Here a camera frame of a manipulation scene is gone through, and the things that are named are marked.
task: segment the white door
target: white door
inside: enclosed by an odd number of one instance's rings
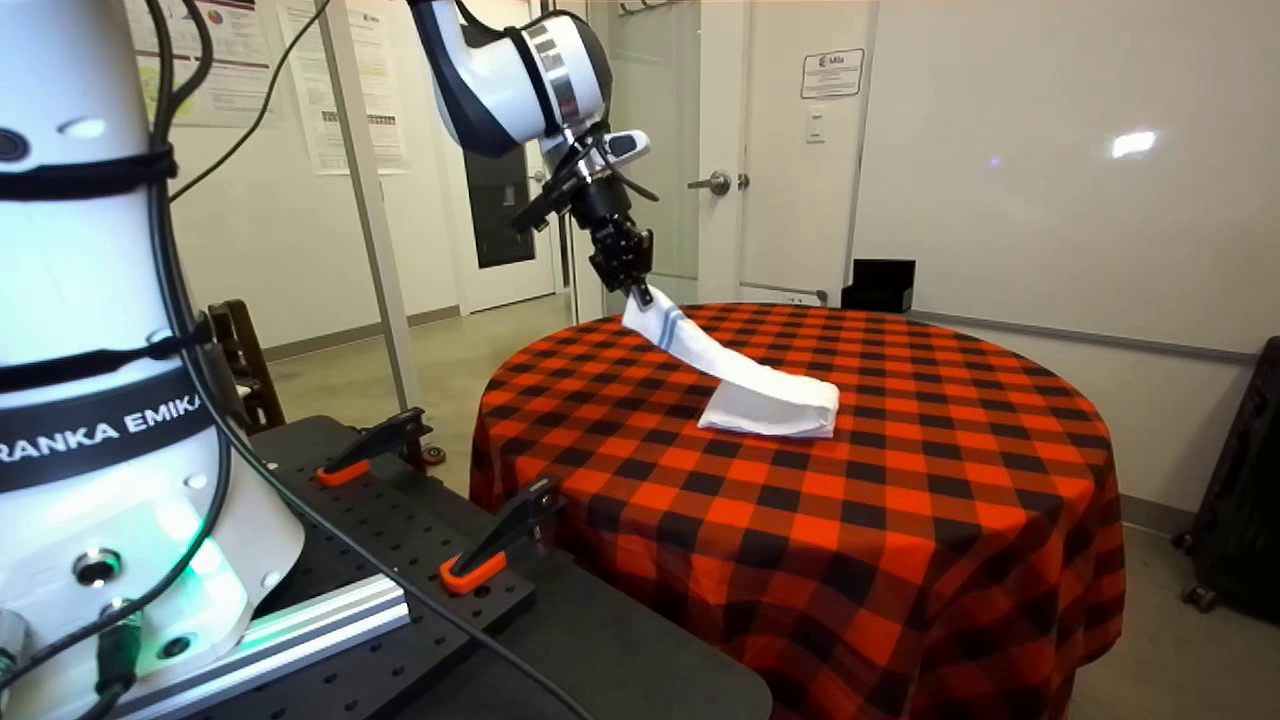
[[[646,128],[653,150],[630,178],[659,198],[634,198],[634,215],[658,236],[653,284],[678,303],[735,301],[746,115],[747,115],[747,0],[587,0],[613,65],[613,128]]]
[[[534,0],[467,0],[467,7],[491,24],[530,24]],[[551,297],[560,289],[560,244],[544,234],[517,236],[513,215],[540,191],[544,159],[530,143],[505,159],[464,158],[464,185],[472,210],[472,234],[458,250],[462,268],[462,312],[485,312]]]

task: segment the red plaid tablecloth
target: red plaid tablecloth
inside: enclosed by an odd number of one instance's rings
[[[837,437],[705,433],[718,382],[597,321],[491,375],[472,499],[560,479],[560,544],[756,667],[780,716],[1062,716],[1124,608],[1096,410],[1015,353],[904,316],[687,316],[841,385]]]

